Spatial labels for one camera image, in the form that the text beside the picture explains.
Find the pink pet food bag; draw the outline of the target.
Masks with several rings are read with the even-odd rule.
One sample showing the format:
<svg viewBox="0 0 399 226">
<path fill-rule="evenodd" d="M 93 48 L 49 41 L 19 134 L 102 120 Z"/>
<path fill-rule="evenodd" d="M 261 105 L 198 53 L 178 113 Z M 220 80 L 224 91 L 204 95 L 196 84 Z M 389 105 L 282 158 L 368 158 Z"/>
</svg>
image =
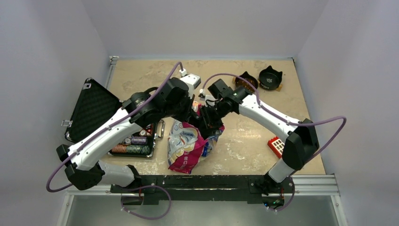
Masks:
<svg viewBox="0 0 399 226">
<path fill-rule="evenodd" d="M 191 174 L 194 167 L 216 148 L 222 126 L 215 135 L 203 138 L 200 131 L 187 122 L 173 120 L 168 135 L 168 169 Z"/>
</svg>

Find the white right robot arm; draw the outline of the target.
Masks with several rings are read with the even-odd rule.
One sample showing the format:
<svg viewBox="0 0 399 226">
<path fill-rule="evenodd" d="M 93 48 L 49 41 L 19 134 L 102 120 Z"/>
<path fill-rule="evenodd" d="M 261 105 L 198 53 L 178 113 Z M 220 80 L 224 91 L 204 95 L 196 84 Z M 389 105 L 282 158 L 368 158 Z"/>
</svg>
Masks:
<svg viewBox="0 0 399 226">
<path fill-rule="evenodd" d="M 205 127 L 221 126 L 221 119 L 235 112 L 262 125 L 284 143 L 282 157 L 265 174 L 265 188 L 271 192 L 282 187 L 283 180 L 300 170 L 319 149 L 319 141 L 312 121 L 289 117 L 274 108 L 266 108 L 266 104 L 258 101 L 254 93 L 245 87 L 232 89 L 218 79 L 208 87 L 216 102 L 205 107 L 201 114 Z"/>
</svg>

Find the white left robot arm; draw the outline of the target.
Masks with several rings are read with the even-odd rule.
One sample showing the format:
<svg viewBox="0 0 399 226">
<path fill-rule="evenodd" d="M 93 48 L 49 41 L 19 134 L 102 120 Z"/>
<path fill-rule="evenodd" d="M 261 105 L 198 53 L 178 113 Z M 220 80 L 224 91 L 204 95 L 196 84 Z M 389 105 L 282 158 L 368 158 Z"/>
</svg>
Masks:
<svg viewBox="0 0 399 226">
<path fill-rule="evenodd" d="M 119 166 L 101 161 L 118 143 L 152 123 L 172 117 L 184 121 L 190 114 L 199 76 L 171 78 L 158 88 L 134 93 L 122 107 L 92 134 L 72 146 L 61 145 L 57 153 L 66 166 L 65 174 L 79 190 L 98 184 L 114 184 L 128 192 L 140 188 L 139 174 L 133 166 Z"/>
</svg>

